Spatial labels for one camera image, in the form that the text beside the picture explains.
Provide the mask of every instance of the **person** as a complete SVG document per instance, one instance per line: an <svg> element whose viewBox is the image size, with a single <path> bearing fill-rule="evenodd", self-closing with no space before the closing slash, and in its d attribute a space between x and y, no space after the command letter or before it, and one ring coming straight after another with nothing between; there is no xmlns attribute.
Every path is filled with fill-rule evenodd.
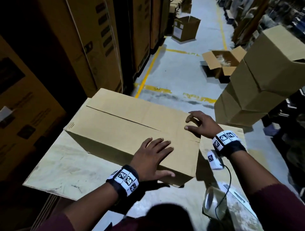
<svg viewBox="0 0 305 231"><path fill-rule="evenodd" d="M189 112L186 122L197 119L198 126L186 126L185 129L197 135L213 139L222 128L201 111ZM162 138L146 139L135 153L129 166L138 174L138 181L157 180L164 176L175 177L168 170L157 170L160 161L174 150L170 141ZM244 150L234 151L228 156L240 181L249 203L256 213L264 230L305 230L305 206L285 185L281 184L270 172ZM38 231L92 230L97 221L119 199L119 193L109 182L104 183L78 201L67 207L63 213L50 217ZM123 220L112 230L170 230L164 213L156 216Z"/></svg>

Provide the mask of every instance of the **yellow floor line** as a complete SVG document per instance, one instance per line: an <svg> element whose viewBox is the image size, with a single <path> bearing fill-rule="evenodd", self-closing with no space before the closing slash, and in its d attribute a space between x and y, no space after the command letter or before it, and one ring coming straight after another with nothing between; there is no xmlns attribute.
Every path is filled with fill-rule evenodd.
<svg viewBox="0 0 305 231"><path fill-rule="evenodd" d="M170 52L177 52L177 53L181 53L181 54L200 56L200 55L198 55L196 53L190 53L190 52L186 52L186 51L173 50L173 49L165 49L165 50L166 51L170 51Z"/></svg>
<svg viewBox="0 0 305 231"><path fill-rule="evenodd" d="M220 32L221 32L221 36L222 36L222 43L224 45L224 49L227 50L227 43L226 43L226 37L224 36L224 28L223 28L223 24L222 24L222 19L221 19L221 13L220 13L220 9L218 4L216 3L216 13L218 16L218 23L219 23L219 27L220 27Z"/></svg>
<svg viewBox="0 0 305 231"><path fill-rule="evenodd" d="M160 53L161 48L162 48L162 47L159 47L159 48L158 48L158 50L157 50L157 52L156 52L154 58L152 59L152 62L151 62L150 66L149 66L149 68L148 68L148 70L147 70L147 72L146 72L146 74L145 74L145 76L144 76L144 79L142 80L142 83L141 83L141 85L140 85L140 87L139 87L139 89L138 89L137 94L135 95L135 98L138 98L138 97L139 97L139 95L140 95L140 93L141 93L141 91L142 91L142 89L143 89L143 87L144 87L144 85L145 85L145 82L146 82L146 80L147 80L147 77L149 76L149 73L151 72L152 67L153 67L153 65L154 65L154 63L155 63L155 61L156 61L156 59L157 59L157 57L158 57L158 55L159 55L159 53Z"/></svg>
<svg viewBox="0 0 305 231"><path fill-rule="evenodd" d="M172 94L171 90L169 90L169 89L155 87L155 86L151 86L151 85L144 85L143 88L146 89L146 90L150 90L150 91ZM197 100L197 101L200 101L200 102L208 102L208 103L211 103L211 104L216 102L216 99L211 99L211 98L208 98L208 97L200 97L200 96L193 95L193 94L188 94L188 93L183 93L183 96L184 96L184 98L194 99L194 100Z"/></svg>

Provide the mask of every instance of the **floor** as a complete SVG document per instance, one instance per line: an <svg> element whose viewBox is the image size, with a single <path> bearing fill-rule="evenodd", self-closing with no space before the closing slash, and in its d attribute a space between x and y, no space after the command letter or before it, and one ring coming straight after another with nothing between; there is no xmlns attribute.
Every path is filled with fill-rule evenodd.
<svg viewBox="0 0 305 231"><path fill-rule="evenodd" d="M231 49L234 29L226 24L223 14L215 0L193 0L191 15L201 19L196 39L181 43L167 37L136 79L132 96L184 112L200 110L215 119L214 103L226 84L206 76L201 54ZM245 137L249 149L265 154L271 173L297 193L288 182L288 168L283 158L270 137L263 133L262 121L255 123L252 131L245 131ZM113 213L107 217L108 221L110 217L116 221L121 215Z"/></svg>

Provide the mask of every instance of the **clear packing tape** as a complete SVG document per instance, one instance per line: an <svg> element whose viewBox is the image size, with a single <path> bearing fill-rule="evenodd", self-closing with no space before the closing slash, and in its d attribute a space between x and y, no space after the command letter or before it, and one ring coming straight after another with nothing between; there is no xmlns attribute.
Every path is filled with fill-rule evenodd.
<svg viewBox="0 0 305 231"><path fill-rule="evenodd" d="M227 198L225 197L223 199L224 196L225 193L223 191L213 186L210 186L206 190L206 194L204 197L203 206L202 206L203 212L209 217L212 217L214 219L217 220L223 219L228 207Z"/></svg>
<svg viewBox="0 0 305 231"><path fill-rule="evenodd" d="M218 62L220 63L221 66L231 66L230 61L226 61L223 55L216 56Z"/></svg>

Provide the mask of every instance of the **tape roll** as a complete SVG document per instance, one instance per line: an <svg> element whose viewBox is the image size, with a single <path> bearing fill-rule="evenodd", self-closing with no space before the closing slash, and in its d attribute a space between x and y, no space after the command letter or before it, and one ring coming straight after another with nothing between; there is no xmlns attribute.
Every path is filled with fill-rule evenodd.
<svg viewBox="0 0 305 231"><path fill-rule="evenodd" d="M225 193L213 186L209 187L206 190L206 194L203 201L203 212L214 218L214 219L223 219L226 210L227 210L227 198L223 199L221 204L217 207L217 205L220 203L222 198L224 197Z"/></svg>

